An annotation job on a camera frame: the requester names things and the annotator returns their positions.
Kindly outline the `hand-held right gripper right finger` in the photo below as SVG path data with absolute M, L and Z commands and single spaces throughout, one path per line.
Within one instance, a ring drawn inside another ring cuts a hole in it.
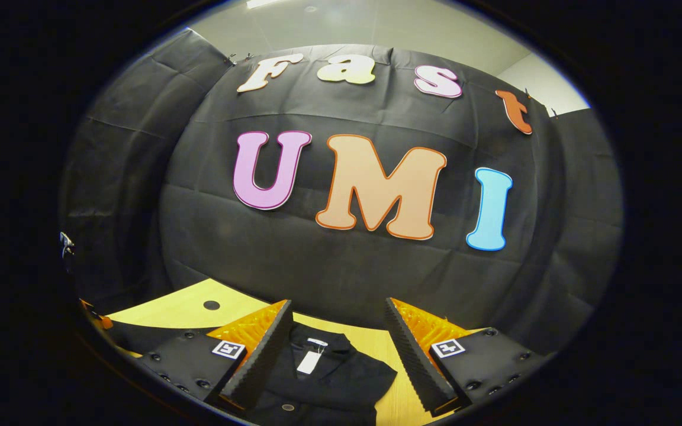
M 424 410 L 472 410 L 495 401 L 538 372 L 549 356 L 495 327 L 468 330 L 395 298 L 385 324 Z

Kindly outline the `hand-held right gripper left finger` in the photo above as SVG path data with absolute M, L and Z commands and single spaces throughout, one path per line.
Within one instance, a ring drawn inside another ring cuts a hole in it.
M 284 299 L 214 331 L 178 332 L 140 363 L 205 404 L 244 411 L 256 405 L 292 325 Z

